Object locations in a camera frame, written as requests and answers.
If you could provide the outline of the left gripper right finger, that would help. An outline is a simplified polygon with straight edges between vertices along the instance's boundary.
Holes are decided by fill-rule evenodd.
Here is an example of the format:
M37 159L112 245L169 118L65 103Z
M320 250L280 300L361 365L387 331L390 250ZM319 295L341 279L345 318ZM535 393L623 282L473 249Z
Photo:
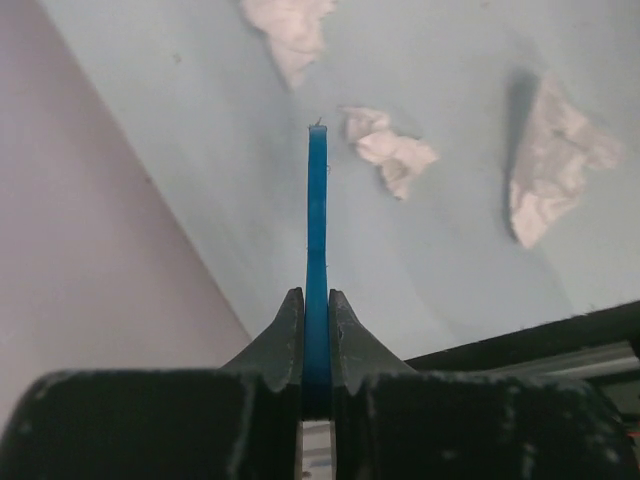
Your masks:
M427 371L329 295L339 479L631 479L613 406L581 380Z

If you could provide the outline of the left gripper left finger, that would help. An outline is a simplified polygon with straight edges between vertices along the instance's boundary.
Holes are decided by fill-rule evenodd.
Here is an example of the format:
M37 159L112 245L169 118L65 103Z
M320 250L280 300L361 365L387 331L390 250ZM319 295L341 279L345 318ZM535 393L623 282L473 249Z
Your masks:
M304 300L220 368L58 370L18 401L5 479L298 479Z

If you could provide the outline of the blue hand brush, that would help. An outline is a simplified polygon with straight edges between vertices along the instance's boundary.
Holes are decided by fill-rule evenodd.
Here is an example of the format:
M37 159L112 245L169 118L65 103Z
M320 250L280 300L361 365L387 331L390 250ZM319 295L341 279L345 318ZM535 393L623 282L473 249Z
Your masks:
M327 127L308 128L307 261L302 412L306 420L330 415L331 365L326 264Z

